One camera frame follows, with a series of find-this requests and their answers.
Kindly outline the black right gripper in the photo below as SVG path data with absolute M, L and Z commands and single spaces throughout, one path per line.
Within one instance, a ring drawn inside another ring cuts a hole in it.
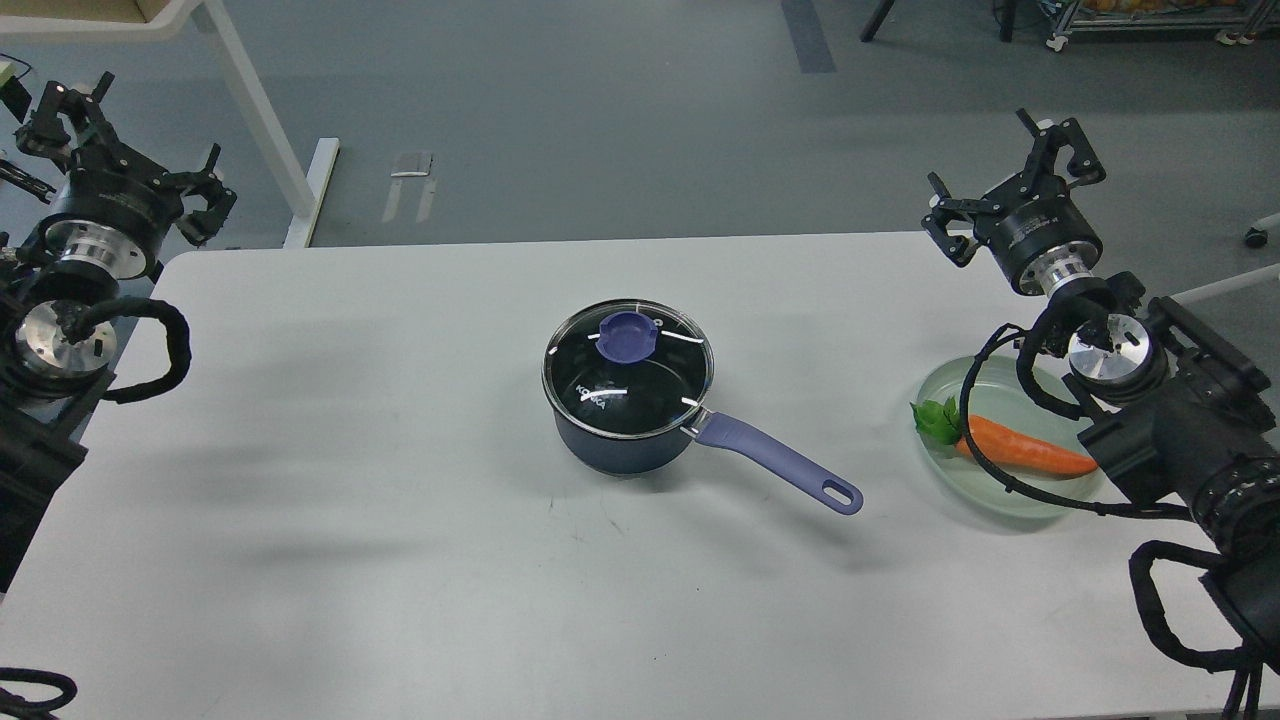
M 1034 269 L 1042 258 L 1062 250 L 1087 269 L 1100 260 L 1103 243 L 1071 191 L 1103 182 L 1107 172 L 1076 118 L 1034 120 L 1025 108 L 1015 115 L 1033 138 L 1015 179 L 1007 176 L 979 199 L 960 199 L 931 172 L 933 197 L 922 228 L 955 266 L 988 249 L 1011 290 L 1034 296 L 1044 293 Z

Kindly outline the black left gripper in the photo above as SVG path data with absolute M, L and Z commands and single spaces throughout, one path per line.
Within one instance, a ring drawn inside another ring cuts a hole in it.
M 40 222 L 40 247 L 55 258 L 79 256 L 118 281 L 132 281 L 154 270 L 170 228 L 191 246 L 205 247 L 223 229 L 238 196 L 216 173 L 219 143 L 196 170 L 125 160 L 124 145 L 101 109 L 114 79 L 105 70 L 87 91 L 47 82 L 15 131 L 15 145 L 68 173 L 50 214 Z

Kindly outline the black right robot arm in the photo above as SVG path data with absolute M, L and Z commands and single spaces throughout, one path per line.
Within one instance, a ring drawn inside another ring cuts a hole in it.
M 916 433 L 968 456 L 1010 495 L 1100 516 L 1192 521 L 1211 551 L 1153 539 L 1128 571 L 1156 650 L 1207 673 L 1230 673 L 1225 719 L 1260 714 L 1277 670 L 1277 427 L 1262 400 L 1270 380 L 1239 348 L 1171 297 L 1147 299 L 1129 272 L 1094 273 L 1103 245 L 1073 201 L 1106 177 L 1080 123 L 1034 120 L 1020 170 L 978 199 L 937 174 L 922 227 L 956 266 L 989 250 L 1011 290 L 1041 296 L 1033 325 L 1001 325 L 972 359 L 956 396 L 911 407 Z M 1015 377 L 1038 407 L 1088 427 L 1082 451 L 1047 445 L 972 411 L 995 352 L 1015 345 Z M 1172 632 L 1152 577 L 1158 561 L 1202 571 L 1201 583 L 1240 637 L 1236 648 L 1193 650 Z

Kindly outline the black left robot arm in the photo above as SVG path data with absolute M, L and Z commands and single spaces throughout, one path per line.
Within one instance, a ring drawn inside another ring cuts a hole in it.
M 101 404 L 136 404 L 173 391 L 191 363 L 189 324 L 173 305 L 124 296 L 122 283 L 163 272 L 170 231 L 200 249 L 224 227 L 236 192 L 215 172 L 212 145 L 197 170 L 169 170 L 123 142 L 102 113 L 114 77 L 91 90 L 49 81 L 32 97 L 20 78 L 3 82 L 19 127 L 15 147 L 49 160 L 61 186 L 3 163 L 3 183 L 47 214 L 19 245 L 3 242 L 1 536 L 9 589 L 55 493 L 84 461 L 73 430 Z M 164 329 L 168 369 L 115 387 L 115 322 L 152 319 Z

